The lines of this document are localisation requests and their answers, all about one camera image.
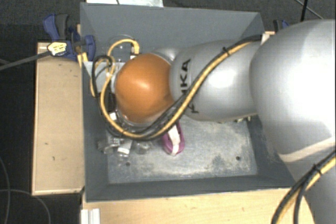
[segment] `blue clamp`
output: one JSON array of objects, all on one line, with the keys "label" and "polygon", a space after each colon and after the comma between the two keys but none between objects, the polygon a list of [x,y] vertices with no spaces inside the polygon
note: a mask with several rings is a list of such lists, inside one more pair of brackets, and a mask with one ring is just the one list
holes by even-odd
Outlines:
[{"label": "blue clamp", "polygon": [[85,36],[84,40],[81,40],[78,32],[73,28],[67,26],[68,20],[67,14],[49,14],[43,20],[43,27],[45,32],[51,37],[53,42],[63,41],[67,44],[67,53],[62,57],[66,57],[72,61],[77,61],[77,53],[75,48],[86,47],[86,53],[88,60],[93,61],[96,53],[96,43],[92,35]]}]

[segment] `yellow cable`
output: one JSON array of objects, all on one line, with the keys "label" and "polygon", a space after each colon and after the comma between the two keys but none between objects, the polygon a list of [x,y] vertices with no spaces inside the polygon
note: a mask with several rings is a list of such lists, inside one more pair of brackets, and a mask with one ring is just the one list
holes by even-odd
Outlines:
[{"label": "yellow cable", "polygon": [[[321,169],[320,172],[321,174],[325,174],[326,172],[328,172],[333,166],[335,166],[336,164],[336,157],[330,159]],[[309,190],[316,182],[317,180],[320,179],[321,174],[317,173],[316,175],[313,176],[313,178],[311,179],[310,183],[307,186],[307,190]],[[294,203],[294,201],[296,200],[299,192],[300,192],[301,188],[299,188],[294,194],[293,196],[288,200],[288,202],[285,204],[285,206],[282,208],[282,211],[279,214],[279,218],[277,220],[277,224],[281,222],[282,218],[284,217],[285,213],[288,211],[288,209],[292,206],[292,204]]]},{"label": "yellow cable", "polygon": [[132,47],[133,47],[133,50],[134,50],[133,53],[134,53],[135,55],[138,55],[138,54],[140,53],[140,46],[139,46],[139,43],[138,43],[137,41],[135,41],[134,39],[125,38],[125,39],[121,39],[121,40],[115,42],[115,43],[110,47],[109,51],[107,52],[107,55],[110,56],[111,53],[112,53],[112,50],[113,50],[116,46],[118,46],[118,45],[120,45],[120,44],[122,44],[122,43],[131,43],[131,44],[132,44]]},{"label": "yellow cable", "polygon": [[[134,41],[132,39],[128,39],[127,41],[118,41],[117,43],[113,44],[111,46],[111,48],[109,49],[109,54],[112,52],[113,48],[116,47],[117,45],[123,43],[123,42],[131,42]],[[189,102],[192,100],[193,96],[195,95],[195,93],[197,92],[197,90],[199,89],[199,87],[201,86],[202,82],[206,79],[206,77],[209,75],[209,73],[214,70],[222,61],[224,61],[227,57],[229,57],[229,55],[234,54],[235,52],[243,49],[246,45],[250,44],[250,42],[246,42],[243,44],[240,44],[232,49],[230,49],[228,52],[222,54],[220,57],[218,57],[216,60],[214,60],[205,70],[204,72],[201,74],[201,76],[199,77],[199,79],[196,81],[195,85],[193,86],[193,88],[191,89],[191,91],[189,92],[189,94],[187,95],[186,99],[184,100],[184,102],[182,103],[182,105],[180,106],[180,108],[178,109],[178,111],[176,112],[176,114],[159,130],[157,131],[155,134],[151,135],[150,138],[155,138],[158,137],[159,135],[161,135],[162,133],[166,132],[172,124],[174,124],[176,122],[176,120],[182,115],[182,113],[184,112],[184,110],[186,109],[186,107],[188,106]],[[105,103],[104,103],[104,95],[107,89],[108,84],[110,83],[112,74],[114,72],[114,68],[111,69],[110,71],[110,76],[107,77],[107,80],[105,81],[105,84],[103,85],[103,88],[101,90],[101,94],[100,94],[100,106],[103,112],[103,115],[105,116],[106,120],[116,129],[118,130],[120,133],[122,133],[123,135],[129,137],[129,138],[142,138],[145,137],[145,134],[134,134],[131,132],[126,131],[125,129],[123,129],[121,126],[119,126],[114,120],[111,119],[111,117],[109,116],[106,107],[105,107]]]},{"label": "yellow cable", "polygon": [[[133,47],[133,53],[135,55],[138,55],[140,53],[140,46],[139,46],[139,43],[133,39],[130,39],[130,38],[125,38],[125,39],[121,39],[121,40],[118,40],[117,42],[113,43],[112,46],[109,48],[108,50],[108,53],[107,55],[108,56],[111,56],[111,53],[112,53],[112,50],[122,44],[122,43],[131,43],[132,44],[132,47]],[[101,59],[99,60],[97,63],[96,63],[96,66],[95,68],[97,68],[98,65],[100,65],[103,61],[105,61],[105,59]],[[91,91],[91,94],[92,96],[95,98],[95,93],[94,93],[94,90],[93,90],[93,85],[92,85],[92,78],[90,79],[90,91]]]}]

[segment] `pink object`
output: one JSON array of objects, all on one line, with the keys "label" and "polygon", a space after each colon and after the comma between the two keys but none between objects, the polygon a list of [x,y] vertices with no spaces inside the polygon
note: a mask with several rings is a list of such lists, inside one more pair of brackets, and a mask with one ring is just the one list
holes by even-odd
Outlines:
[{"label": "pink object", "polygon": [[[183,133],[182,133],[182,130],[181,130],[181,126],[180,126],[180,123],[179,121],[176,122],[176,128],[177,128],[177,131],[178,131],[178,134],[180,135],[180,144],[179,144],[179,149],[177,151],[177,154],[182,152],[182,150],[184,149],[184,136],[183,136]],[[163,143],[163,148],[164,150],[168,153],[168,154],[172,154],[173,152],[173,143],[172,141],[170,140],[170,137],[168,135],[168,133],[165,133],[162,137],[161,137],[161,141]]]}]

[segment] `gray box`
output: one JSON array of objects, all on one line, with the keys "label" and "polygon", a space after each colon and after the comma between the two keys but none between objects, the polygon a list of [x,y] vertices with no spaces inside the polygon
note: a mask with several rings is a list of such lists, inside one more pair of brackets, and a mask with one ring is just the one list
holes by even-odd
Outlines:
[{"label": "gray box", "polygon": [[[134,37],[141,52],[182,48],[216,40],[238,40],[264,32],[261,16],[251,12],[157,8],[81,3],[81,33],[94,35],[96,55],[110,41]],[[181,118],[186,147],[176,157],[160,142],[145,155],[130,155],[118,166],[115,155],[97,150],[106,123],[89,91],[83,70],[86,199],[88,202],[222,193],[289,187],[293,179],[263,134],[258,117],[213,123]]]}]

